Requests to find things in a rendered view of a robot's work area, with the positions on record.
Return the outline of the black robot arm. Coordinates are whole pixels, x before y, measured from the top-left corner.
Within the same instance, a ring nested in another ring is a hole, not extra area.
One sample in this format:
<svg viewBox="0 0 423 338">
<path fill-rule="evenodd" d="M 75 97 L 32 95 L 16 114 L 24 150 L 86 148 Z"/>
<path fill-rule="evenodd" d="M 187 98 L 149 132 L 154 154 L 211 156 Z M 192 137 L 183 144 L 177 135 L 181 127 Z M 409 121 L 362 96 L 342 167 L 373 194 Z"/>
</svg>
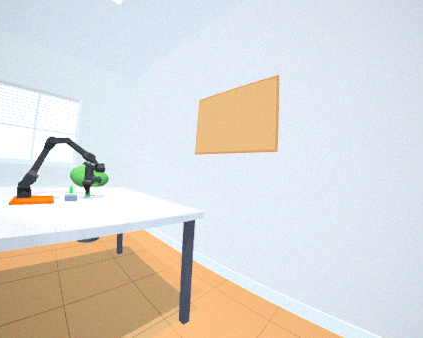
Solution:
<svg viewBox="0 0 423 338">
<path fill-rule="evenodd" d="M 43 161 L 48 156 L 48 153 L 53 149 L 53 147 L 56 146 L 56 144 L 67 144 L 68 146 L 72 147 L 76 152 L 80 153 L 82 157 L 86 160 L 86 162 L 89 163 L 82 163 L 86 165 L 85 172 L 99 172 L 104 173 L 105 172 L 105 166 L 104 163 L 98 163 L 96 161 L 95 155 L 91 152 L 83 150 L 80 145 L 76 144 L 71 140 L 71 138 L 60 138 L 60 137 L 49 137 L 44 145 L 43 150 L 39 154 L 39 157 L 34 162 L 34 165 L 30 169 L 30 171 L 27 172 L 27 174 L 23 177 L 23 180 L 18 182 L 17 186 L 17 196 L 18 198 L 30 198 L 32 196 L 31 194 L 31 184 L 34 184 L 36 182 L 36 179 L 39 177 L 37 175 L 37 172 L 40 168 L 40 166 L 43 164 Z M 94 163 L 95 165 L 91 164 Z"/>
</svg>

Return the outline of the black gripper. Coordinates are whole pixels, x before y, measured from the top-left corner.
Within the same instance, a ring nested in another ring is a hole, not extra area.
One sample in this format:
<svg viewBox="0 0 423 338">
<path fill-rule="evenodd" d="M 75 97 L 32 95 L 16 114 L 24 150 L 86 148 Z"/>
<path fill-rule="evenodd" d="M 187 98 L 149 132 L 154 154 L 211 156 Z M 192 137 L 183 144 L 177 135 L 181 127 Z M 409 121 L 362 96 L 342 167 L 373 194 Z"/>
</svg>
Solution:
<svg viewBox="0 0 423 338">
<path fill-rule="evenodd" d="M 85 172 L 84 175 L 85 176 L 84 176 L 84 180 L 82 181 L 82 185 L 84 186 L 86 194 L 88 194 L 89 189 L 94 183 L 94 181 L 91 180 L 91 177 L 94 175 L 94 172 Z"/>
</svg>

